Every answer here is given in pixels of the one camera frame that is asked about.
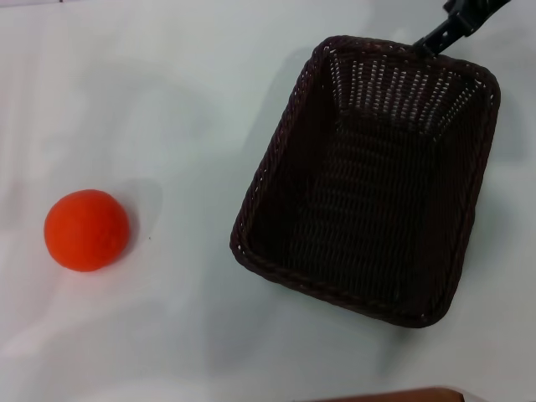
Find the basket rim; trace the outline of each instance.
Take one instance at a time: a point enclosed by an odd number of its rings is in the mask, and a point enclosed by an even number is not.
[[[442,68],[470,79],[480,80],[487,85],[489,95],[493,95],[492,101],[487,103],[488,113],[482,113],[481,128],[484,133],[482,144],[475,158],[477,167],[470,174],[472,184],[468,191],[468,200],[461,206],[463,218],[457,228],[458,236],[456,237],[456,246],[453,248],[453,258],[451,259],[448,278],[446,278],[447,286],[444,286],[443,292],[435,303],[437,308],[432,311],[433,315],[431,316],[417,317],[388,303],[374,299],[364,299],[341,291],[328,283],[315,281],[309,276],[304,276],[285,266],[265,260],[249,247],[248,236],[255,220],[260,200],[262,200],[265,191],[271,185],[276,169],[285,154],[286,140],[293,129],[296,117],[302,111],[306,103],[305,100],[312,88],[312,83],[319,77],[323,64],[328,60],[330,53],[337,50],[361,51],[365,56],[378,56],[381,54],[384,57],[402,60],[422,60],[428,69]],[[352,36],[333,36],[325,39],[313,50],[311,58],[305,63],[298,76],[286,109],[246,192],[230,236],[229,246],[235,259],[249,271],[253,271],[269,281],[281,283],[291,289],[350,310],[366,307],[368,312],[359,312],[371,317],[381,317],[384,321],[395,325],[427,327],[438,322],[448,311],[461,276],[461,267],[466,248],[463,245],[468,241],[472,221],[474,220],[474,207],[471,208],[471,206],[476,203],[482,185],[483,171],[487,164],[497,121],[500,97],[501,92],[496,77],[488,69],[478,64],[453,59],[442,54],[422,59],[412,46],[382,39]]]

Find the orange ball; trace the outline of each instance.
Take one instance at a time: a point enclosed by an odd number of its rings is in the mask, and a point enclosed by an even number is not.
[[[63,197],[44,221],[50,255],[73,271],[95,271],[111,264],[125,249],[129,234],[123,207],[99,190]]]

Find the table surface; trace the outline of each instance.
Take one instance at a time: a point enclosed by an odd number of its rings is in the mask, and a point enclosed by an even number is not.
[[[488,67],[503,98],[442,321],[408,330],[347,312],[249,273],[228,247],[312,49],[335,34],[412,43],[444,20],[442,3],[0,7],[2,401],[269,402],[438,384],[536,399],[532,0],[446,52]],[[42,235],[51,205],[82,188],[137,216],[128,255],[91,274],[57,266]]]

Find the dark brown basket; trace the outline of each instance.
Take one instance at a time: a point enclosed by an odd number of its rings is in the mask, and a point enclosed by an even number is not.
[[[395,325],[439,321],[460,279],[499,102],[478,65],[327,39],[245,195],[236,260]]]

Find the brown object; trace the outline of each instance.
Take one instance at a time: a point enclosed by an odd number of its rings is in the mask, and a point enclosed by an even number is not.
[[[392,394],[330,399],[323,402],[463,402],[463,395],[446,388],[416,389]]]
[[[395,325],[439,321],[460,279],[499,102],[478,65],[326,39],[245,195],[236,260]]]

